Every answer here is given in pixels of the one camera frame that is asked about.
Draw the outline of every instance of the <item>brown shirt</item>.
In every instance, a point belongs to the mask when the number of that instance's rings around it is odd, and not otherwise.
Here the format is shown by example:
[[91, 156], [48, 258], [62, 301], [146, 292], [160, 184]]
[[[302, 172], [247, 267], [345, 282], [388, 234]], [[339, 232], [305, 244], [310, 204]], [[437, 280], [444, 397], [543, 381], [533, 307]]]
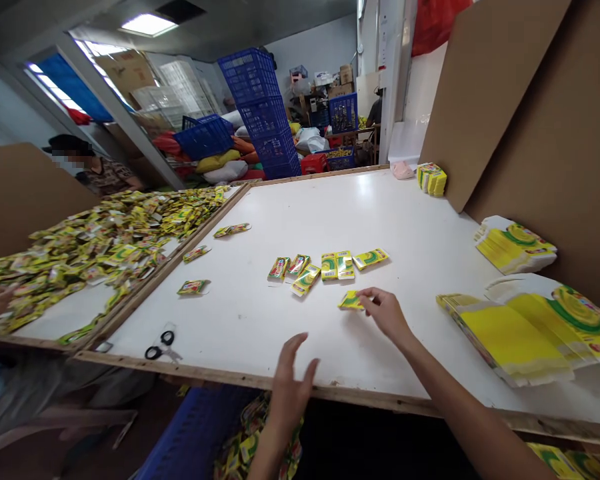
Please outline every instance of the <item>brown shirt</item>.
[[85, 173], [94, 187], [100, 190], [102, 195], [112, 195], [129, 189], [126, 179], [134, 177], [131, 170], [121, 163], [100, 157], [102, 162], [102, 171], [96, 173], [91, 169], [86, 169]]

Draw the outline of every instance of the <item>red bag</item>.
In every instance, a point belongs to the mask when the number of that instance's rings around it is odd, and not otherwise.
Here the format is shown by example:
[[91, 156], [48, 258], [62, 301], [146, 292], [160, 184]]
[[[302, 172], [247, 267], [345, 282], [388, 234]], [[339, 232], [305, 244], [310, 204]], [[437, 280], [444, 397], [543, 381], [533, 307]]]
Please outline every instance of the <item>red bag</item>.
[[449, 40], [455, 16], [472, 5], [473, 0], [418, 0], [411, 56], [431, 53]]

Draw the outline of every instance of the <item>yellow packet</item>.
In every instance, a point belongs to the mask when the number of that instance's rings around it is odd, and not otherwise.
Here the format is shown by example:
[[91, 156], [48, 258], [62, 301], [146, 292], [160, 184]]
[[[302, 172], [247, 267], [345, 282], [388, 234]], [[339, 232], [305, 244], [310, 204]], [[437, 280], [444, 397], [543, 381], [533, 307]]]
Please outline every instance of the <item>yellow packet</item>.
[[291, 291], [298, 297], [304, 297], [311, 290], [316, 279], [320, 276], [320, 269], [315, 265], [307, 265], [307, 268], [298, 276], [291, 285]]
[[380, 263], [389, 258], [389, 254], [382, 249], [375, 249], [366, 253], [361, 253], [353, 258], [355, 266], [362, 271], [370, 265]]
[[105, 264], [112, 267], [117, 267], [121, 263], [126, 262], [127, 259], [137, 250], [138, 248], [134, 247], [133, 245], [124, 245], [123, 247], [119, 248], [116, 253], [110, 256], [105, 261]]
[[189, 280], [184, 282], [178, 295], [202, 295], [202, 290], [209, 283], [209, 280]]
[[335, 254], [338, 264], [338, 280], [348, 280], [355, 278], [355, 270], [351, 260], [351, 252], [344, 250]]
[[349, 290], [338, 304], [338, 308], [342, 310], [364, 310], [365, 308], [360, 303], [360, 299], [355, 296], [355, 292], [356, 290]]
[[324, 253], [322, 255], [322, 281], [327, 280], [338, 280], [335, 253]]
[[240, 223], [239, 225], [230, 225], [228, 227], [222, 227], [216, 233], [213, 234], [213, 238], [224, 237], [225, 235], [233, 235], [234, 233], [240, 233], [251, 229], [251, 224]]
[[311, 262], [311, 257], [308, 255], [296, 255], [293, 262], [289, 264], [287, 273], [292, 275], [300, 275], [307, 265]]
[[206, 245], [201, 245], [198, 248], [186, 252], [182, 257], [182, 260], [184, 260], [185, 263], [189, 263], [190, 261], [195, 260], [198, 257], [202, 257], [202, 255], [207, 253], [209, 250], [211, 250], [210, 247]]
[[285, 280], [287, 268], [291, 259], [289, 257], [278, 257], [275, 260], [271, 270], [269, 271], [270, 280]]

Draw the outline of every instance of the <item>cardboard partition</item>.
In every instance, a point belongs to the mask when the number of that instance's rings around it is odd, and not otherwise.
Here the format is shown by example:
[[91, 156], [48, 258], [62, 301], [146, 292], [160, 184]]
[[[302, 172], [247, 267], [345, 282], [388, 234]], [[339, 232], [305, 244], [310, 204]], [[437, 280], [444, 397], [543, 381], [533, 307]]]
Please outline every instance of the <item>cardboard partition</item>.
[[457, 212], [504, 135], [571, 0], [481, 0], [455, 18], [420, 163]]
[[32, 232], [98, 203], [98, 197], [32, 144], [0, 147], [0, 257], [29, 248]]
[[[449, 184], [462, 174], [454, 167]], [[556, 244], [557, 262], [540, 274], [600, 307], [600, 0], [569, 11], [466, 212], [502, 215]]]

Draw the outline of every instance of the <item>pile of yellow packets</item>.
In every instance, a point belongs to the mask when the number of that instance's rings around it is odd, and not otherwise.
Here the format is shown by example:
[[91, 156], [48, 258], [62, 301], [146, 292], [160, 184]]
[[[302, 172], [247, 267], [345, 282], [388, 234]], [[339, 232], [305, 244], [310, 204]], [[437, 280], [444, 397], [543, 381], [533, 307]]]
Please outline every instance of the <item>pile of yellow packets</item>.
[[504, 275], [537, 272], [557, 258], [554, 245], [497, 215], [483, 220], [473, 240], [480, 253]]
[[40, 318], [45, 310], [86, 285], [115, 288], [89, 325], [59, 339], [88, 334], [134, 286], [166, 260], [164, 245], [193, 234], [225, 202], [228, 187], [168, 193], [122, 192], [96, 207], [32, 233], [29, 250], [0, 258], [0, 290], [19, 283], [0, 333]]
[[600, 363], [600, 308], [576, 290], [534, 273], [519, 273], [491, 282], [485, 294], [526, 318], [571, 368]]
[[[250, 402], [240, 415], [242, 428], [233, 437], [229, 438], [220, 452], [219, 458], [214, 462], [213, 480], [238, 480], [246, 479], [249, 468], [255, 456], [260, 434], [269, 414], [271, 393], [261, 393]], [[304, 418], [291, 435], [291, 440], [282, 456], [280, 470], [275, 476], [276, 480], [291, 480], [300, 464], [302, 445], [300, 445], [300, 430]]]
[[422, 163], [418, 165], [416, 175], [420, 190], [434, 197], [442, 197], [445, 194], [447, 174], [435, 163]]
[[564, 356], [516, 310], [457, 293], [436, 301], [510, 387], [574, 378]]
[[557, 447], [527, 444], [560, 480], [600, 480], [600, 454], [567, 450]]

